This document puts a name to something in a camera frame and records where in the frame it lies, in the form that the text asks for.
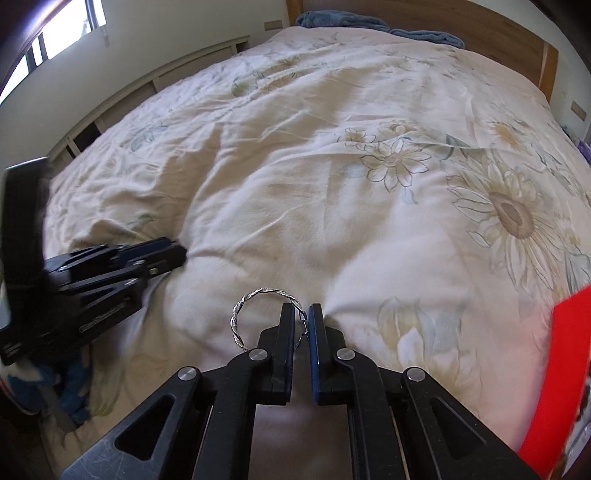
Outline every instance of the wall socket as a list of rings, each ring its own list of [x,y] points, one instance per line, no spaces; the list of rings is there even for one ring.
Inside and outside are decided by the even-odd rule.
[[[268,30],[278,30],[279,28],[283,28],[283,22],[281,20],[273,20],[271,22],[263,23],[265,26],[265,31]]]
[[[581,108],[577,102],[573,102],[570,109],[577,114],[577,116],[584,122],[587,118],[587,112]]]

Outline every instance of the blue blanket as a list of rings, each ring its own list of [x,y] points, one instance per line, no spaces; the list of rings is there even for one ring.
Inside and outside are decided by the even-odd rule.
[[[301,14],[295,24],[305,28],[315,27],[355,27],[370,28],[380,30],[399,37],[410,38],[412,40],[425,40],[432,43],[442,43],[452,47],[464,48],[464,42],[461,38],[447,32],[438,32],[433,30],[415,30],[407,31],[400,28],[390,28],[390,26],[375,17],[366,17],[365,15],[352,14],[351,12],[342,12],[339,10],[318,10],[316,12],[306,12]]]

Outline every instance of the round metal pin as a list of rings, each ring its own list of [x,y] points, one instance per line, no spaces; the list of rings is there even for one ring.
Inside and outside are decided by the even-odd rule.
[[[407,377],[409,380],[412,380],[413,382],[422,382],[423,380],[425,380],[426,377],[425,370],[419,367],[409,368],[407,371]]]
[[[355,358],[355,352],[350,348],[341,348],[336,351],[336,358],[339,360],[352,360]]]
[[[248,356],[251,360],[254,360],[255,362],[260,362],[261,360],[267,358],[267,351],[263,350],[262,348],[255,348],[251,350]]]
[[[188,382],[197,376],[197,370],[193,367],[182,367],[177,375],[184,382]]]

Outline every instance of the red strip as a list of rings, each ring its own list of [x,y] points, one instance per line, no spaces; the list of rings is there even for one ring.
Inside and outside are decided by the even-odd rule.
[[[540,477],[555,467],[579,410],[591,345],[591,287],[554,308],[540,400],[519,456]]]

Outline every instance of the wooden headboard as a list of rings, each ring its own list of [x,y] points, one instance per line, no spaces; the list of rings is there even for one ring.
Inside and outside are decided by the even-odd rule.
[[[513,20],[469,0],[286,0],[290,24],[303,12],[344,10],[379,17],[392,28],[442,30],[460,37],[466,49],[530,79],[548,101],[554,88],[558,50]]]

